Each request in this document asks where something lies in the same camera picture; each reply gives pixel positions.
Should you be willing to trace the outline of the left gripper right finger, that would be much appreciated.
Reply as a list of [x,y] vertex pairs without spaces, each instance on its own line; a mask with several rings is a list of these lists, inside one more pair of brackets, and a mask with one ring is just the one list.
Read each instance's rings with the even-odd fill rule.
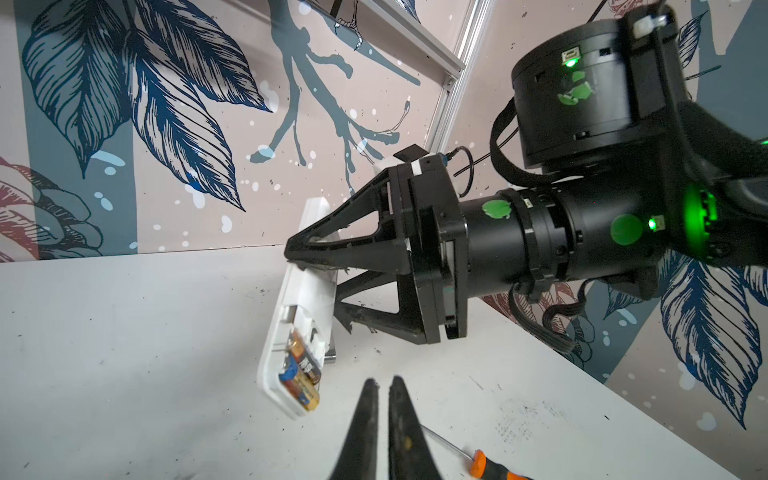
[[441,479],[400,376],[393,378],[388,396],[388,470],[390,479]]

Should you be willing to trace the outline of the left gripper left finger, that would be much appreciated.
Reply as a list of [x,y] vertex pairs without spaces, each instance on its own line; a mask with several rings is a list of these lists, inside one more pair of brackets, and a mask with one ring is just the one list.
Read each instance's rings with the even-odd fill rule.
[[330,480],[370,480],[376,478],[379,385],[374,379],[364,382],[352,420]]

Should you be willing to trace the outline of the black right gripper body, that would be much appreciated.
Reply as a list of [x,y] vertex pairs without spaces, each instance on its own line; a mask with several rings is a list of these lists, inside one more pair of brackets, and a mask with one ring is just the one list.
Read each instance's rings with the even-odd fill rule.
[[[468,229],[446,167],[429,161],[409,179],[407,247],[423,320],[423,343],[468,333]],[[388,170],[409,170],[399,164]]]

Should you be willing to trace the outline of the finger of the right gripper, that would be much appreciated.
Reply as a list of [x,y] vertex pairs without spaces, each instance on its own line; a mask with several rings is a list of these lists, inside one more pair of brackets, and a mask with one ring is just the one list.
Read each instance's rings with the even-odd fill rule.
[[[411,177],[409,170],[377,174],[338,209],[290,237],[284,250],[286,259],[301,267],[410,274],[406,214]],[[330,238],[372,213],[378,215],[373,233],[349,239]]]
[[343,281],[336,289],[334,316],[349,333],[354,325],[362,325],[423,343],[423,320],[410,274],[364,271]]

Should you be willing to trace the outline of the orange black screwdriver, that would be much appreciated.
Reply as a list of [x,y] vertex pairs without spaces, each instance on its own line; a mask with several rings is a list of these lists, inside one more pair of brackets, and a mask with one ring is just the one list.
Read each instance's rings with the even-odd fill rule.
[[421,425],[421,427],[432,438],[466,458],[469,461],[469,473],[475,479],[531,480],[531,477],[514,473],[503,464],[491,460],[482,450],[476,450],[470,454],[429,427],[425,425]]

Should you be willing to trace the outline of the white remote control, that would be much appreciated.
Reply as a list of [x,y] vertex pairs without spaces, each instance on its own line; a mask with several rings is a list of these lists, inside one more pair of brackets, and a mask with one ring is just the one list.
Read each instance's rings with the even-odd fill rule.
[[321,372],[326,359],[335,356],[332,325],[338,275],[334,270],[299,267],[288,263],[257,371],[259,390],[290,419],[306,411],[282,385],[278,374],[290,352],[287,343],[297,330]]

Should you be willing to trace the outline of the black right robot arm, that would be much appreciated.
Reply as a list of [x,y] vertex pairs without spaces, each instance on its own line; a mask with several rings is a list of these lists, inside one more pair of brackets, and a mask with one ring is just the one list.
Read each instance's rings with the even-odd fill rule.
[[474,297],[579,280],[646,300],[668,251],[766,264],[767,148],[689,99],[665,2],[568,30],[511,79],[489,141],[507,189],[469,199],[428,154],[288,240],[298,267],[355,270],[334,300],[345,327],[434,344],[467,335]]

